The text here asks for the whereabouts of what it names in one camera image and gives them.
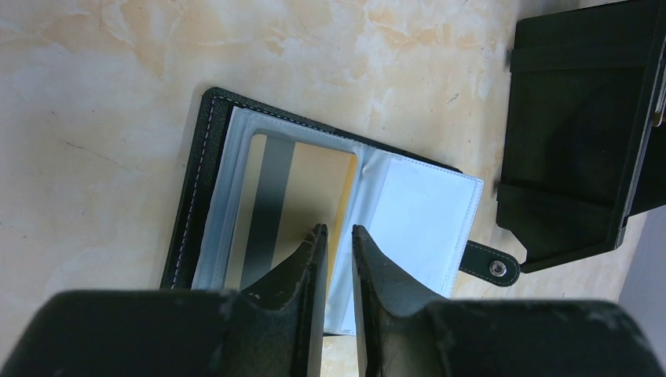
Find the black leather wallet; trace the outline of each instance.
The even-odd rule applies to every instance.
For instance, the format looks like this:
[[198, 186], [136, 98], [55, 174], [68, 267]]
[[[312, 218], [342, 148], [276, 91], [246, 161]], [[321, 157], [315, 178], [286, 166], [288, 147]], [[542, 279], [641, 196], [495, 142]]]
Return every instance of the black leather wallet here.
[[[324, 131], [421, 163], [460, 172], [454, 167], [291, 114], [228, 90], [209, 89], [202, 96], [199, 108], [161, 288], [189, 289], [192, 286], [210, 201], [218, 177], [222, 149], [234, 108], [250, 108], [299, 126]], [[512, 285], [520, 274], [518, 261], [514, 257], [472, 241], [467, 242], [459, 270], [500, 287]]]

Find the marble tabletop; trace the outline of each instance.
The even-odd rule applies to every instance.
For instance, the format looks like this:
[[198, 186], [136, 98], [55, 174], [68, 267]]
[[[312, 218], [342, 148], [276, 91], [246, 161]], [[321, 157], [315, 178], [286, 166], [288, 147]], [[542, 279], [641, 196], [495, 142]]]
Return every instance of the marble tabletop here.
[[[0, 360], [58, 291], [158, 286], [199, 99], [211, 86], [483, 179], [471, 239], [523, 261], [525, 249], [495, 225], [507, 50], [516, 20], [578, 6], [1, 1]], [[510, 288], [460, 273], [454, 296], [617, 299], [644, 219], [630, 220], [618, 251]], [[324, 347], [324, 370], [349, 364], [353, 374], [353, 339], [336, 342]]]

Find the tabletop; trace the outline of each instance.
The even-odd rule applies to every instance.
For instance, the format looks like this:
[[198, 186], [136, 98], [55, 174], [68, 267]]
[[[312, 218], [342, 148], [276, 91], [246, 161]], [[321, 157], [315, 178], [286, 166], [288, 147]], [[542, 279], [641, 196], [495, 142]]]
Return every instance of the tabletop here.
[[[507, 51], [516, 20], [579, 5], [0, 2], [0, 360], [58, 291], [158, 287], [200, 96], [212, 86], [483, 179], [470, 238], [524, 261], [495, 224]], [[460, 273], [454, 298], [616, 300], [644, 221], [630, 220], [617, 251], [513, 287]], [[353, 339], [327, 341], [324, 371], [353, 370], [354, 355]]]

